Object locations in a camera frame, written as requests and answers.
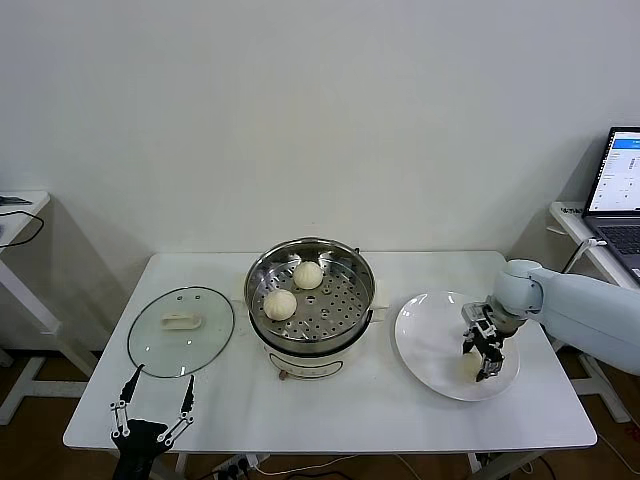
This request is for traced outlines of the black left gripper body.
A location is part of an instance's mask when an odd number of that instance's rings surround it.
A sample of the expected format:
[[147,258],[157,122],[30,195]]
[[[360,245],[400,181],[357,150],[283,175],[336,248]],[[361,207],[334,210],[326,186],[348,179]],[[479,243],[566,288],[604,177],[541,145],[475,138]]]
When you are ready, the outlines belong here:
[[127,426],[129,435],[121,430],[111,433],[111,440],[119,451],[119,459],[113,473],[113,480],[147,480],[154,460],[169,450],[158,437],[168,426],[164,423],[130,419]]

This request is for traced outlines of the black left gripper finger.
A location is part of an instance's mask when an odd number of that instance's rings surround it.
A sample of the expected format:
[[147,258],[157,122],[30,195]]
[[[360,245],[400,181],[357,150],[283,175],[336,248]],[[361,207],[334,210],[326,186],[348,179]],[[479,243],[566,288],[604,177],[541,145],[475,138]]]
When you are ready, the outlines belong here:
[[164,445],[173,445],[175,441],[193,424],[194,417],[192,415],[194,404],[194,382],[193,375],[189,378],[189,383],[185,396],[180,408],[180,413],[176,422],[170,426],[165,432],[157,437],[157,442]]
[[136,368],[131,378],[124,384],[117,400],[109,404],[113,417],[111,438],[128,437],[130,435],[128,407],[133,398],[143,365]]

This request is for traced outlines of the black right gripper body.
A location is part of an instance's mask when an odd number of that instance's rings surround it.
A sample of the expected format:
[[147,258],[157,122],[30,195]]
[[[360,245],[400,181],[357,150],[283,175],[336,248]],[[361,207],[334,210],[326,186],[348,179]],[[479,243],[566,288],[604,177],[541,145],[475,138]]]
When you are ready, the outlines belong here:
[[469,327],[465,333],[475,334],[475,347],[473,349],[476,349],[481,356],[483,353],[492,350],[500,350],[502,353],[503,338],[496,333],[494,327],[481,330],[478,325],[475,325]]

